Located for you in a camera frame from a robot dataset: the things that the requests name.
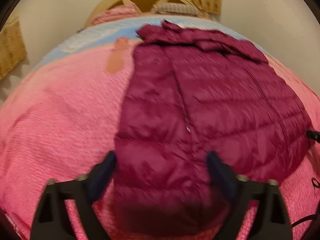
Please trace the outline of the striped grey pillow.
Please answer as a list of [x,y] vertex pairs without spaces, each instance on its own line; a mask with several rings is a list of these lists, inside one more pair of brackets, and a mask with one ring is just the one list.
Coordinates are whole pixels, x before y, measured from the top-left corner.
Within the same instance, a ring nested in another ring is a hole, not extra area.
[[202,13],[196,7],[182,3],[159,3],[152,6],[151,12],[154,14],[188,15],[199,17]]

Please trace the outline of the magenta quilted down jacket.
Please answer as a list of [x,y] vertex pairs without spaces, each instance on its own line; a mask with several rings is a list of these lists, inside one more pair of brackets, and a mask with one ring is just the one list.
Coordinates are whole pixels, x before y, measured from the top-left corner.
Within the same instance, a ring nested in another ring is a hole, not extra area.
[[117,228],[182,236],[220,224],[229,205],[209,152],[255,181],[297,169],[312,145],[310,116],[255,45],[168,21],[137,34],[115,138]]

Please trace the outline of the folded pink floral quilt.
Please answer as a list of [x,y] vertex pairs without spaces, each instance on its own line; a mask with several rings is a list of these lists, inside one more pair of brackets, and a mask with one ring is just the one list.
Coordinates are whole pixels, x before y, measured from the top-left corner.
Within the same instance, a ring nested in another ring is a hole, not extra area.
[[121,20],[125,18],[137,17],[142,14],[135,4],[118,5],[114,8],[104,10],[89,21],[89,26],[99,25],[106,22]]

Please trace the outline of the pink and blue bed blanket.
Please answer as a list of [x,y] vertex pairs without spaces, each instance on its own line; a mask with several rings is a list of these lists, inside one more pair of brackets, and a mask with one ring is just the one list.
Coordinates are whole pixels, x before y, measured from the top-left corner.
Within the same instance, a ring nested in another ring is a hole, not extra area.
[[[214,22],[192,26],[184,18],[145,19],[142,26],[118,36],[114,43],[93,44],[32,71],[1,107],[1,209],[23,239],[30,238],[36,207],[48,180],[75,179],[88,173],[109,151],[115,151],[123,100],[135,70],[133,51],[142,42],[137,31],[164,21],[181,28],[218,30],[248,41]],[[319,129],[318,95],[278,60],[263,54],[300,98],[312,129]],[[319,204],[319,144],[310,141],[312,145],[297,169],[278,182],[292,222],[314,213]],[[114,215],[113,178],[102,199],[93,205],[112,239],[210,239],[224,221],[182,236],[120,230]]]

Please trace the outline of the beige floral side curtain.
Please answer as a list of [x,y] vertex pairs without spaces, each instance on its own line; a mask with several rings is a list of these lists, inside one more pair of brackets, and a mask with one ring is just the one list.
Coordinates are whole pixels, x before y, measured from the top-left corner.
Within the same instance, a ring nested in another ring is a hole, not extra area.
[[19,17],[8,19],[1,30],[1,80],[27,57]]

